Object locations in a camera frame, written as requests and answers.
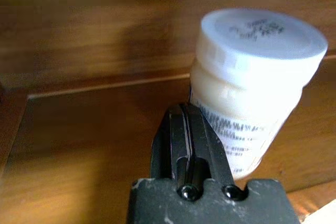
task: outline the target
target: white plastic jar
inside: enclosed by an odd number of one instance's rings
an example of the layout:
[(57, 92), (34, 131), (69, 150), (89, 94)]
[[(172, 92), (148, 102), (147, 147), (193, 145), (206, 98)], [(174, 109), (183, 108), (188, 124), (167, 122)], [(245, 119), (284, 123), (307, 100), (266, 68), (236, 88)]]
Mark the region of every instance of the white plastic jar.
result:
[(267, 10), (224, 9), (202, 19), (190, 102), (222, 141), (234, 179), (257, 168), (327, 46), (314, 27)]

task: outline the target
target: jar lid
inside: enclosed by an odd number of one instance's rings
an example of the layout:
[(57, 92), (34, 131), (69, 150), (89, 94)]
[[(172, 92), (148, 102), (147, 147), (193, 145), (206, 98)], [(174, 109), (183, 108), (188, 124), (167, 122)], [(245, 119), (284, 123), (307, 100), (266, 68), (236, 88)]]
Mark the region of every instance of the jar lid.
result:
[(327, 47), (316, 28), (288, 15), (223, 9), (202, 19), (196, 57), (209, 72), (240, 87), (303, 87)]

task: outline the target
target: jar label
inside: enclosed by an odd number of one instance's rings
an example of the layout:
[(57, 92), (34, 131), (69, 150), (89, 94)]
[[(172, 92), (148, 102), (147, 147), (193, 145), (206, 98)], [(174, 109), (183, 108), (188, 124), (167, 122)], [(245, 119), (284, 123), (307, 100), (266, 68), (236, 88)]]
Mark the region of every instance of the jar label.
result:
[(193, 92), (190, 103), (200, 108), (221, 140), (234, 179), (242, 178), (257, 168), (284, 122), (277, 120), (260, 124), (237, 120), (211, 109)]

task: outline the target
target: white lid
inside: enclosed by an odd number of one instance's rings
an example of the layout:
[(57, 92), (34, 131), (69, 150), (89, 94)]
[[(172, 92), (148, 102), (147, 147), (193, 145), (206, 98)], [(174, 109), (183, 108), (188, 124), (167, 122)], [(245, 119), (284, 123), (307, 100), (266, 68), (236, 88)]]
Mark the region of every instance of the white lid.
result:
[(322, 33), (288, 15), (224, 9), (202, 19), (196, 57), (209, 72), (237, 86), (303, 87), (327, 47)]

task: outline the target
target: wooden wall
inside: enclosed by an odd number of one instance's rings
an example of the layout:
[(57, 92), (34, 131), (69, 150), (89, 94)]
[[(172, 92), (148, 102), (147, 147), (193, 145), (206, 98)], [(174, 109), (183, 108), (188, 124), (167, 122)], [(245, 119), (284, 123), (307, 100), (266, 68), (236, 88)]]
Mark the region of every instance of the wooden wall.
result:
[(336, 0), (0, 0), (0, 82), (35, 88), (117, 75), (187, 71), (204, 14), (285, 12), (336, 49)]

